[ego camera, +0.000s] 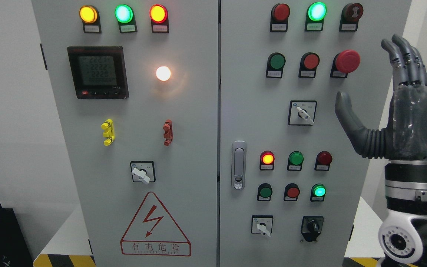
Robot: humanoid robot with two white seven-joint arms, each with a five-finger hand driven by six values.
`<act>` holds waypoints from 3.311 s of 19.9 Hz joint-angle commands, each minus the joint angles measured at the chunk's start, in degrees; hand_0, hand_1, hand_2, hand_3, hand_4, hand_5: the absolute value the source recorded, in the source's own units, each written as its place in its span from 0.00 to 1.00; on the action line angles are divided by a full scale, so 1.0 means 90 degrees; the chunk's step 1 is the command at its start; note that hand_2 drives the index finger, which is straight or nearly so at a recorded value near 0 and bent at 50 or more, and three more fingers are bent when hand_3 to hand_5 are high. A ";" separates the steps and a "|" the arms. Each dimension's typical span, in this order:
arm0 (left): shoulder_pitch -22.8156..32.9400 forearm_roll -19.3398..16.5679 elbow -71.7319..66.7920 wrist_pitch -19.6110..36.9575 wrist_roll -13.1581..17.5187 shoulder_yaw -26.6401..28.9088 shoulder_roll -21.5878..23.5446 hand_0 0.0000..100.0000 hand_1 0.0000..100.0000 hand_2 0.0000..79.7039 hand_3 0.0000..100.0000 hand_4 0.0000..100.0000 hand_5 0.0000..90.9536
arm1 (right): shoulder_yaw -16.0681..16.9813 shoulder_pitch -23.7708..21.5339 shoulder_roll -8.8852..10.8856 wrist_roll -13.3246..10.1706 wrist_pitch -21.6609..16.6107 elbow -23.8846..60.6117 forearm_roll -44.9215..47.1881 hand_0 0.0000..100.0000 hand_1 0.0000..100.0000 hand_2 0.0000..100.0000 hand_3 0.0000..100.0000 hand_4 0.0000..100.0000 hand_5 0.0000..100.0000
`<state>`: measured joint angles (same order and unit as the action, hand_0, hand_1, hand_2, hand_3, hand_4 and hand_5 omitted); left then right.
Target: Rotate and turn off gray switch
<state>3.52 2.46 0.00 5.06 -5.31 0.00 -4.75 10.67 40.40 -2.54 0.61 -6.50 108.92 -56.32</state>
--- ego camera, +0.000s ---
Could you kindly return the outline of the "gray robotic hand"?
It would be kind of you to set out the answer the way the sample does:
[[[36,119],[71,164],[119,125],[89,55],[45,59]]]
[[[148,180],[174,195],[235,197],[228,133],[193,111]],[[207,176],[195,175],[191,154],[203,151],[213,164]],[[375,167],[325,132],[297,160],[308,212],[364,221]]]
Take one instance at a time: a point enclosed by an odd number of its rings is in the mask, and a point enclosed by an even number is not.
[[[399,35],[383,39],[393,68],[393,96],[387,127],[366,128],[351,108],[351,99],[338,92],[335,113],[351,145],[363,158],[427,161],[427,71],[419,51]]]

